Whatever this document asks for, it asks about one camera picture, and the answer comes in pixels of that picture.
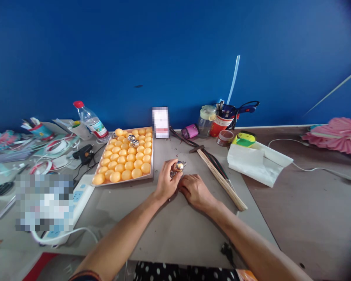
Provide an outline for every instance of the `scissors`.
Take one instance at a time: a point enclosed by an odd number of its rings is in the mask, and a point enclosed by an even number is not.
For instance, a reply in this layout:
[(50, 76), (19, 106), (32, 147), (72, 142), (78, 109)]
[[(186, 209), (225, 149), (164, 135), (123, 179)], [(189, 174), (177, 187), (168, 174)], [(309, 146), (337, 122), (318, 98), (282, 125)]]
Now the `scissors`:
[[(28, 165), (21, 168), (16, 175), (21, 174), (27, 167), (28, 167)], [(16, 175), (14, 176), (12, 181), (9, 181), (9, 182), (6, 182), (6, 183), (3, 183), (0, 185), (0, 196), (7, 193), (13, 187), (14, 179), (16, 178)]]

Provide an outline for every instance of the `polka dot clothing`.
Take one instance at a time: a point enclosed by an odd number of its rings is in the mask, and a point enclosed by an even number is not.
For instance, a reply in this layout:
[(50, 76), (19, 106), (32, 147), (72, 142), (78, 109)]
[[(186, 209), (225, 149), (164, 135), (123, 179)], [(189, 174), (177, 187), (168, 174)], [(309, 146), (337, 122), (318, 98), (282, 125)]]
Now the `polka dot clothing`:
[(139, 261), (133, 281), (239, 281), (235, 270), (222, 268), (191, 267), (180, 269), (178, 265)]

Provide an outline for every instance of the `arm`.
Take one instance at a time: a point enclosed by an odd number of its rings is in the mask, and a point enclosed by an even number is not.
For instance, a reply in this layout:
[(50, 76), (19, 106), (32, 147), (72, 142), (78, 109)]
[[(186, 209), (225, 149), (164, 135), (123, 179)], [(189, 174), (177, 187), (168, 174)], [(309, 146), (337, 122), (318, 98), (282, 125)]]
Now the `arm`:
[(176, 191), (182, 173), (170, 178), (170, 170), (177, 159), (164, 163), (157, 188), (142, 204), (124, 217), (90, 252), (75, 274), (83, 270), (97, 273), (104, 281), (113, 280), (125, 264), (143, 231), (157, 210)]
[(179, 185), (188, 202), (226, 233), (258, 280), (312, 280), (280, 249), (217, 201), (199, 175), (185, 175)]

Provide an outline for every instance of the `person's right hand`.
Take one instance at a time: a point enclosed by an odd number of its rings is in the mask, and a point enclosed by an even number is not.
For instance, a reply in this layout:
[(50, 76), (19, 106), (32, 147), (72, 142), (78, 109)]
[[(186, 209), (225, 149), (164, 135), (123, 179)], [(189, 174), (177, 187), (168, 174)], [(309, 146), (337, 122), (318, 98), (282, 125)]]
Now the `person's right hand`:
[(206, 212), (217, 204), (217, 199), (209, 192), (202, 178), (198, 175), (185, 175), (179, 182), (179, 191), (196, 209)]

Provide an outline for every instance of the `forearm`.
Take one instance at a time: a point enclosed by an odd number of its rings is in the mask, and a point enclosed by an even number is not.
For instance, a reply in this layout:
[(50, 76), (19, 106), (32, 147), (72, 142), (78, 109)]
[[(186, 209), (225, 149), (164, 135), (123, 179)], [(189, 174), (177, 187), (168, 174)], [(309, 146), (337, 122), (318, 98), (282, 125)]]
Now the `forearm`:
[(223, 203), (217, 202), (206, 214), (230, 238), (259, 281), (311, 280), (280, 249), (238, 219)]
[(164, 202), (151, 194), (131, 211), (88, 254), (76, 273), (92, 270), (102, 280), (112, 280), (134, 250), (149, 221)]

